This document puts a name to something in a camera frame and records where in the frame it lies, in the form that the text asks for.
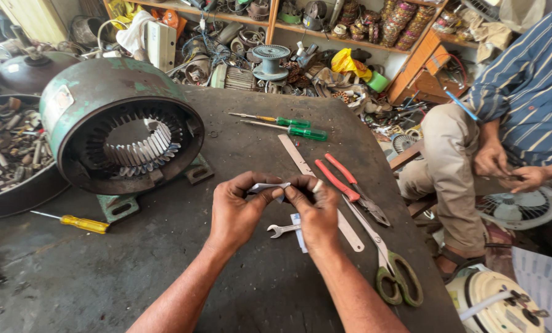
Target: metal ruler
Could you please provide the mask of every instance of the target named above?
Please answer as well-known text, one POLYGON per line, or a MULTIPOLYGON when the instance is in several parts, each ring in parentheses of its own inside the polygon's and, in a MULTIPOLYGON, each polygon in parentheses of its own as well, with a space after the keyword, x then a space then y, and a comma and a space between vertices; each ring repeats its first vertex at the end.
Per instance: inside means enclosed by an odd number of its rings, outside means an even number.
MULTIPOLYGON (((305 159, 302 158, 301 154, 298 152, 298 150, 294 146, 294 143, 292 143, 288 135, 280 134, 278 136, 278 139, 280 139, 280 141, 284 145, 284 148, 286 148, 286 151, 288 152, 290 157, 292 157, 292 160, 301 171, 301 173, 303 175, 310 175, 315 177, 315 174, 311 171, 311 168, 305 162, 305 159)), ((358 235, 356 234, 354 229, 352 229, 350 223, 348 223, 346 217, 342 215, 339 209, 337 210, 337 226, 338 228, 340 228, 341 233, 344 234, 344 236, 348 240, 348 243, 350 243, 354 251, 364 251, 364 244, 362 243, 360 238, 358 238, 358 235)))

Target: green-handled scissors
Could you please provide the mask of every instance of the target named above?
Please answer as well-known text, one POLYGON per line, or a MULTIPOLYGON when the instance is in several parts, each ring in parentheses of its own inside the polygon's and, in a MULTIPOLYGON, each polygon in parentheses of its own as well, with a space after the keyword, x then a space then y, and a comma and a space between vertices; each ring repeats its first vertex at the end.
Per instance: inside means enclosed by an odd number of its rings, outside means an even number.
POLYGON ((372 229, 368 221, 364 218, 364 216, 362 216, 361 212, 346 199, 345 195, 344 201, 346 201, 346 204, 352 210, 352 213, 354 213, 358 221, 360 221, 364 229, 366 229, 366 232, 370 238, 372 238, 372 241, 379 250, 379 270, 376 272, 375 286, 376 290, 381 295, 381 298, 385 302, 393 305, 400 304, 401 299, 403 299, 405 300, 405 303, 411 306, 420 306, 424 301, 424 293, 422 291, 420 280, 418 280, 418 277, 415 275, 415 272, 409 263, 402 256, 387 249, 383 239, 372 229), (415 286, 415 299, 411 297, 408 284, 401 272, 397 269, 397 262, 402 264, 407 269, 409 278, 415 286), (387 295, 385 289, 383 289, 382 283, 384 279, 387 279, 393 285, 393 295, 387 295))

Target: red-handled pliers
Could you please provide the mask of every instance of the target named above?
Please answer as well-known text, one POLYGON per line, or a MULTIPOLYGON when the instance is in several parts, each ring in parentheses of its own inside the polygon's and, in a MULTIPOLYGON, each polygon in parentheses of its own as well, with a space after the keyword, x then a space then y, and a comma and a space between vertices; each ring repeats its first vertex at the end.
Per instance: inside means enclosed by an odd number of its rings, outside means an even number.
POLYGON ((325 177, 331 181, 335 187, 337 187, 342 193, 346 194, 348 199, 351 202, 358 202, 378 223, 381 223, 385 226, 390 226, 389 220, 386 218, 385 213, 381 210, 381 208, 375 204, 374 201, 370 200, 366 194, 362 191, 360 186, 358 186, 358 182, 356 181, 356 178, 346 169, 345 166, 343 166, 341 163, 337 161, 337 159, 333 158, 331 154, 325 154, 325 158, 331 162, 339 171, 342 172, 342 174, 346 177, 346 179, 350 182, 350 184, 354 187, 356 191, 353 191, 351 188, 346 186, 344 183, 339 181, 339 179, 334 176, 329 169, 321 162, 320 159, 315 160, 315 164, 317 167, 324 173, 325 177))

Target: screwdriver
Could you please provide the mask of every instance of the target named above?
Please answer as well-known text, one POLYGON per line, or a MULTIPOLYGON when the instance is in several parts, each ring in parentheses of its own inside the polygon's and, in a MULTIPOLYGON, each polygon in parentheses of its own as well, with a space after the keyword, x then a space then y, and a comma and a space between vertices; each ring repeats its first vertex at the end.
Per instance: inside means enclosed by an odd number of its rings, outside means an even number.
POLYGON ((54 215, 50 215, 42 212, 37 212, 35 210, 30 210, 30 212, 43 215, 43 216, 53 217, 55 219, 60 220, 60 223, 62 224, 74 225, 77 228, 85 229, 96 233, 105 233, 107 231, 107 228, 109 228, 109 224, 107 223, 81 219, 79 217, 74 217, 72 215, 65 215, 65 216, 59 217, 59 216, 54 216, 54 215))
POLYGON ((288 131, 288 134, 290 135, 299 135, 307 139, 313 139, 313 140, 319 140, 319 141, 327 140, 327 132, 322 130, 300 129, 295 125, 288 125, 288 127, 284 127, 284 126, 260 123, 259 121, 251 121, 251 120, 241 120, 241 122, 251 124, 251 125, 262 125, 262 126, 272 127, 275 129, 285 130, 285 131, 288 131))
POLYGON ((233 113, 233 112, 229 112, 228 114, 232 114, 233 116, 239 116, 239 117, 256 118, 256 119, 261 119, 265 121, 271 121, 271 122, 275 122, 277 125, 286 125, 286 126, 295 125, 300 129, 308 129, 309 127, 311 127, 311 122, 303 119, 294 119, 294 118, 286 119, 283 117, 273 118, 273 117, 264 117, 264 116, 252 116, 250 114, 233 113))

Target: workbench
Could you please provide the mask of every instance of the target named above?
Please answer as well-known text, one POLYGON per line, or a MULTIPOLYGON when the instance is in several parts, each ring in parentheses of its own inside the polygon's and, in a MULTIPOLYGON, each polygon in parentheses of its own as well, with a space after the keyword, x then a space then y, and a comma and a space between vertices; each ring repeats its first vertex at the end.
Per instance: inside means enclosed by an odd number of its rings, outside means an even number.
MULTIPOLYGON (((179 178, 139 196, 141 213, 106 235, 31 213, 0 219, 0 332, 125 331, 202 248, 218 183, 247 170, 282 178, 300 173, 277 138, 284 131, 241 123, 228 112, 305 118, 328 131, 326 142, 292 140, 300 143, 300 154, 327 184, 314 161, 330 152, 392 223, 388 229, 372 224, 389 249, 411 264, 424 290, 421 307, 402 303, 392 306, 393 312, 412 333, 464 332, 383 151, 342 101, 183 88, 204 120, 201 153, 215 177, 195 186, 179 178)), ((344 179, 337 169, 330 170, 344 179)), ((364 251, 354 252, 340 233, 343 249, 372 284, 376 246, 344 202, 339 208, 365 245, 364 251)), ((104 220, 95 195, 77 188, 39 210, 104 220)), ((268 206, 249 243, 218 277, 197 332, 343 332, 323 279, 309 255, 301 253, 295 233, 272 239, 273 232, 266 231, 270 224, 290 225, 293 213, 289 204, 268 206)))

